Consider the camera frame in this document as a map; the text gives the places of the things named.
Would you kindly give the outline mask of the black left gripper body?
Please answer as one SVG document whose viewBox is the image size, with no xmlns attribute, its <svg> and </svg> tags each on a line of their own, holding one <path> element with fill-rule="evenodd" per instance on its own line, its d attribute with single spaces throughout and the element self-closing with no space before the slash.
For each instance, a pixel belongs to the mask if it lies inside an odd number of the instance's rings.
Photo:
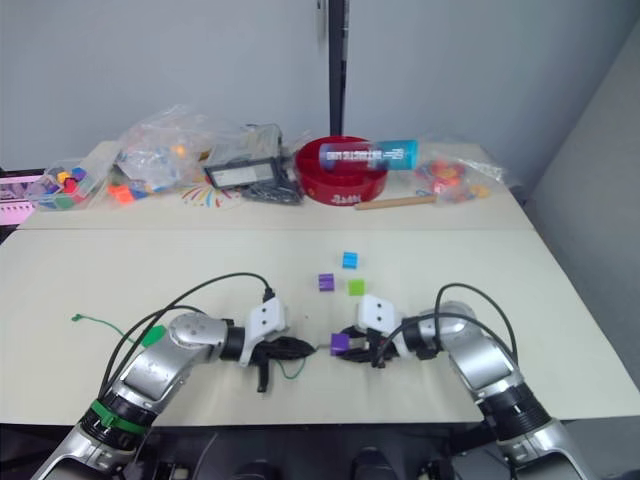
<svg viewBox="0 0 640 480">
<path fill-rule="evenodd" d="M 270 378 L 270 361 L 280 360 L 286 347 L 286 340 L 283 337 L 270 341 L 259 342 L 251 354 L 251 364 L 258 369 L 257 392 L 266 393 Z"/>
</svg>

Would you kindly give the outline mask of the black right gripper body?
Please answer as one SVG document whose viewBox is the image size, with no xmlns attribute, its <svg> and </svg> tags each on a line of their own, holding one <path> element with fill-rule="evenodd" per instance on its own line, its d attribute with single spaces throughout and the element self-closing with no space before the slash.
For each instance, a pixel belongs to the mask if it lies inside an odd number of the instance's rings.
<svg viewBox="0 0 640 480">
<path fill-rule="evenodd" d="M 394 340 L 400 333 L 400 327 L 395 328 L 390 333 L 383 333 L 372 328 L 366 329 L 367 352 L 372 368 L 384 368 L 387 361 L 400 356 L 394 344 Z"/>
</svg>

